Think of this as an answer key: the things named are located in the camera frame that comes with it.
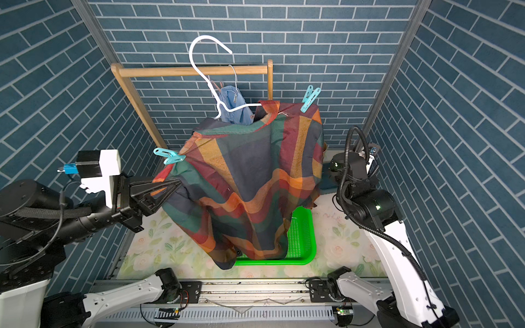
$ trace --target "floral mat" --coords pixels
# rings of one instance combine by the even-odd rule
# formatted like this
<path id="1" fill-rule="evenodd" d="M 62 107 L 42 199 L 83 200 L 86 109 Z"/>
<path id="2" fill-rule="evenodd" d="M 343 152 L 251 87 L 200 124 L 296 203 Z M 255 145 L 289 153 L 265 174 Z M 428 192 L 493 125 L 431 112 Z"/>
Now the floral mat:
<path id="1" fill-rule="evenodd" d="M 333 194 L 321 195 L 312 210 L 317 242 L 315 258 L 304 266 L 234 266 L 221 270 L 162 209 L 143 218 L 117 279 L 142 279 L 172 268 L 180 279 L 326 277 L 341 266 L 361 277 L 385 277 L 379 256 L 362 230 L 344 219 L 332 204 Z"/>

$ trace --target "green plastic basket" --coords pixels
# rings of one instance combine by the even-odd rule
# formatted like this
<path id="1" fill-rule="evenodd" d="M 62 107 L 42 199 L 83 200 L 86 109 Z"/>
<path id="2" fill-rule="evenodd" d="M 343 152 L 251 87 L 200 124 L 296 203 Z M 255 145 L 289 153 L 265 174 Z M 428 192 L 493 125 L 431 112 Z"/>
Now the green plastic basket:
<path id="1" fill-rule="evenodd" d="M 246 255 L 237 258 L 236 266 L 282 266 L 295 264 L 303 266 L 316 256 L 316 236 L 313 233 L 312 212 L 298 207 L 292 214 L 288 229 L 288 253 L 282 260 L 251 260 Z"/>

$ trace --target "colorful checkered fabric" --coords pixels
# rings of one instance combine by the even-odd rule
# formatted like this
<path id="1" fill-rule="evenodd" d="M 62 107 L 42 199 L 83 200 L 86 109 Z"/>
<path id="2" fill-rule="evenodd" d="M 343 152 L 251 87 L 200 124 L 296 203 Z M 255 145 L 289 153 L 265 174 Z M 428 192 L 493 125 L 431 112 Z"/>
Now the colorful checkered fabric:
<path id="1" fill-rule="evenodd" d="M 236 250 L 254 260 L 284 258 L 293 210 L 319 196 L 319 108 L 261 104 L 264 117 L 251 125 L 205 120 L 179 152 L 186 159 L 154 180 L 181 180 L 163 208 L 221 269 L 234 265 Z"/>

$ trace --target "wooden rail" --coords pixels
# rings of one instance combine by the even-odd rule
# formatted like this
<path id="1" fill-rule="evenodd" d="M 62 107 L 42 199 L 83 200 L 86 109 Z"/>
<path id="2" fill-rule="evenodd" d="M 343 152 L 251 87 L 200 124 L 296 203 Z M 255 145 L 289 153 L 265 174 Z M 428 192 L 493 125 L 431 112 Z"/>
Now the wooden rail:
<path id="1" fill-rule="evenodd" d="M 204 75 L 233 75 L 230 66 L 203 66 L 199 67 Z M 267 74 L 268 75 L 268 100 L 274 98 L 274 63 L 271 59 L 266 65 L 234 66 L 237 75 Z M 111 71 L 119 82 L 122 90 L 128 96 L 135 112 L 150 133 L 157 147 L 167 148 L 166 142 L 155 126 L 151 116 L 144 106 L 139 93 L 130 78 L 162 77 L 162 76 L 195 76 L 198 75 L 193 67 L 152 67 L 152 68 L 124 68 L 122 64 L 111 64 Z"/>

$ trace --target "blue brick wall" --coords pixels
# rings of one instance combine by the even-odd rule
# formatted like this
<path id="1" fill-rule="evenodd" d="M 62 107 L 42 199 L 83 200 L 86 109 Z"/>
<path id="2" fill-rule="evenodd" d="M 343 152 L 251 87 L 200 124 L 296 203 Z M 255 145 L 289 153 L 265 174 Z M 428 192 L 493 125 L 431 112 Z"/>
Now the blue brick wall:
<path id="1" fill-rule="evenodd" d="M 525 6 L 433 0 L 371 132 L 461 327 L 525 326 Z"/>
<path id="2" fill-rule="evenodd" d="M 125 67 L 261 64 L 273 59 L 274 99 L 300 102 L 309 84 L 318 97 L 325 140 L 341 146 L 348 124 L 363 124 L 416 0 L 132 0 L 90 1 Z M 214 77 L 230 84 L 233 76 Z M 135 87 L 169 146 L 178 148 L 214 99 L 201 77 L 142 78 Z M 248 102 L 267 97 L 266 76 L 239 76 Z"/>
<path id="3" fill-rule="evenodd" d="M 30 178 L 60 190 L 68 178 L 57 168 L 79 150 L 118 149 L 125 172 L 152 174 L 153 142 L 70 0 L 0 1 L 0 49 L 0 188 Z M 48 292 L 89 290 L 124 232 L 68 245 Z"/>

